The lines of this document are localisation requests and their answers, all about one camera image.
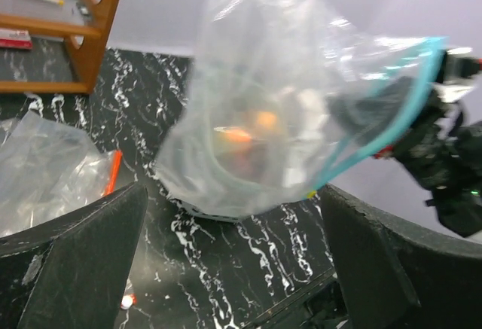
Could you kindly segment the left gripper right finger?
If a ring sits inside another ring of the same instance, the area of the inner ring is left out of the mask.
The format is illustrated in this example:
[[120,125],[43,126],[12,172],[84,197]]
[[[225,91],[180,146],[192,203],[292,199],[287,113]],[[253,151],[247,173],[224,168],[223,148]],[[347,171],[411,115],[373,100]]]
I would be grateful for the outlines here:
[[326,185],[328,249],[353,328],[479,328],[481,245]]

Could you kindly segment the blue-zipper clear bag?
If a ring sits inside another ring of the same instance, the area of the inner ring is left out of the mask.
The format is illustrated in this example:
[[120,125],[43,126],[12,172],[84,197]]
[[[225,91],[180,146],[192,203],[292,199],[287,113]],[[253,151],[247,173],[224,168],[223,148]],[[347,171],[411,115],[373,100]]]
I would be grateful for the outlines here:
[[[207,0],[187,105],[155,171],[208,216],[304,200],[407,130],[443,48],[366,35],[326,0]],[[255,129],[253,111],[277,114],[277,129]]]

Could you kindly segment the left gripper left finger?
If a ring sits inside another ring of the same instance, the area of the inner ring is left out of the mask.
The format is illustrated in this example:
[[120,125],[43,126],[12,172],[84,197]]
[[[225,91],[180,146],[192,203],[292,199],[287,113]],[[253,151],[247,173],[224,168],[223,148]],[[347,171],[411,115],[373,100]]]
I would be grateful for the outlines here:
[[112,328],[148,193],[131,183],[1,239],[3,328]]

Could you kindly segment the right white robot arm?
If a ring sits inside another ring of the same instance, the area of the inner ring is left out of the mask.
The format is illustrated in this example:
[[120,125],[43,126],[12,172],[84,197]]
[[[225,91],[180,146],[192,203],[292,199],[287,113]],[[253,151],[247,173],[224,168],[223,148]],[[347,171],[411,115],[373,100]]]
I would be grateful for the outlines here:
[[407,132],[374,155],[397,160],[424,190],[439,223],[463,238],[481,232],[481,123],[464,124],[461,98],[481,60],[471,49],[445,49],[432,90]]

